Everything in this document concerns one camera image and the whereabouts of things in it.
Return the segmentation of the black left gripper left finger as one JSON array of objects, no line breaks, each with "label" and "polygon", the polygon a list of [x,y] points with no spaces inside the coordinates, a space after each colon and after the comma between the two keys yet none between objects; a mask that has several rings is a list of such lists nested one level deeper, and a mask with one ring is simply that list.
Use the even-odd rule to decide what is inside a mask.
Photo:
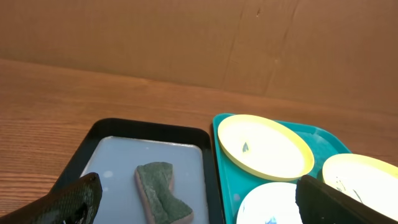
[{"label": "black left gripper left finger", "polygon": [[92,224],[101,198],[100,177],[92,172],[1,217],[1,224]]}]

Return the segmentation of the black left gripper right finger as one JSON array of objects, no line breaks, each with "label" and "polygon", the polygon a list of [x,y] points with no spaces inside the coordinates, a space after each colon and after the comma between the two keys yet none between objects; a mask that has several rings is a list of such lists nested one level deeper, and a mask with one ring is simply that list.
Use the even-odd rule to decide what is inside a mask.
[{"label": "black left gripper right finger", "polygon": [[295,203],[303,224],[397,224],[310,175],[297,181]]}]

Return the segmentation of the white plate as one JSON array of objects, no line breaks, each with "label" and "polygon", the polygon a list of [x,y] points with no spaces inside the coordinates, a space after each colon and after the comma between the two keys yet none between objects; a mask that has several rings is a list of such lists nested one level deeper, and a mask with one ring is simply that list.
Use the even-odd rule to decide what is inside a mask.
[{"label": "white plate", "polygon": [[262,184],[243,199],[237,224],[302,224],[295,202],[296,185],[287,182]]}]

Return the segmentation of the yellow plate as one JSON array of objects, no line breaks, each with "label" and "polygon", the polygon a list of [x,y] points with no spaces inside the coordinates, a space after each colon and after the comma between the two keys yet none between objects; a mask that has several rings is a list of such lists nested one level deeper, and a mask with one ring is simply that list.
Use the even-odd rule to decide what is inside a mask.
[{"label": "yellow plate", "polygon": [[371,209],[397,220],[397,167],[359,154],[337,154],[322,168],[323,181]]},{"label": "yellow plate", "polygon": [[291,181],[315,165],[309,145],[288,127],[271,119],[236,114],[222,120],[218,140],[226,156],[242,170],[273,181]]}]

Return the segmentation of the green and orange sponge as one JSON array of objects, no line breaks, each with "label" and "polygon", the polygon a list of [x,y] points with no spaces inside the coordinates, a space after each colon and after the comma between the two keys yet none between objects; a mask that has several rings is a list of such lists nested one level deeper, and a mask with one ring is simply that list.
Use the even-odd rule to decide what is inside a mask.
[{"label": "green and orange sponge", "polygon": [[190,224],[194,212],[175,197],[174,167],[168,162],[137,166],[134,180],[149,224]]}]

